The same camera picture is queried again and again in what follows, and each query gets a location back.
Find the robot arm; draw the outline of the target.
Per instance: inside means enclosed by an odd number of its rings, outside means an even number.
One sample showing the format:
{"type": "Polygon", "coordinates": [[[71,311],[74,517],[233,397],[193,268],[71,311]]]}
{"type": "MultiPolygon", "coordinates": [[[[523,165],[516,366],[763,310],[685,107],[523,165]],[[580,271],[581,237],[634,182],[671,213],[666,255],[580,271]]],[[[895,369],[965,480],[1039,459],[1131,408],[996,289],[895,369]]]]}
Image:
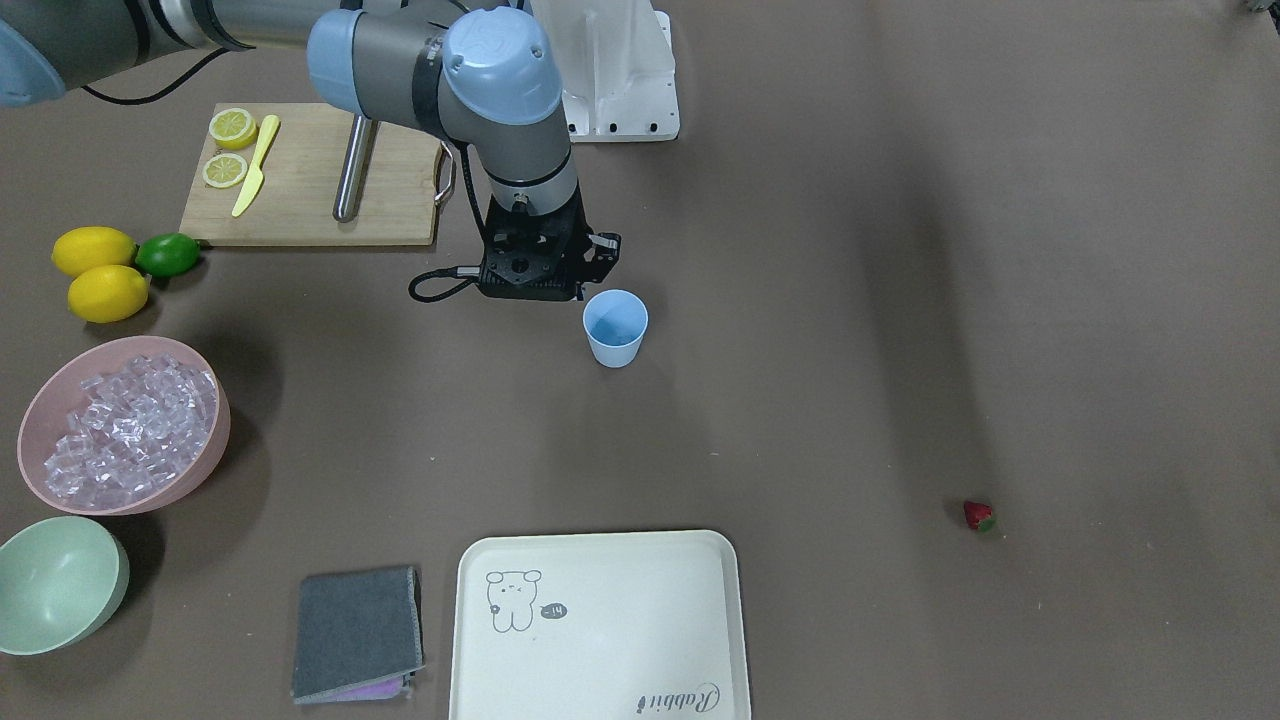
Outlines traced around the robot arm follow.
{"type": "Polygon", "coordinates": [[[479,155],[492,196],[476,266],[492,299],[568,301],[618,258],[586,223],[550,40],[521,1],[5,1],[3,105],[23,108],[173,53],[301,47],[334,108],[479,155]]]}

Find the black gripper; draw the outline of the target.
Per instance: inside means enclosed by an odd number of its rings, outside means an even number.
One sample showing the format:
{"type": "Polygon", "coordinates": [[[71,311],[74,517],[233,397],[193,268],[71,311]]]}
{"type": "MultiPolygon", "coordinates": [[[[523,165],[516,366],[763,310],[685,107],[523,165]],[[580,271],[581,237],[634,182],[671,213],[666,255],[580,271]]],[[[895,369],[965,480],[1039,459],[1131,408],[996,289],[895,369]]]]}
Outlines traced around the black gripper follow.
{"type": "Polygon", "coordinates": [[[593,282],[589,228],[579,195],[545,215],[490,199],[477,287],[489,299],[570,301],[593,282]]]}

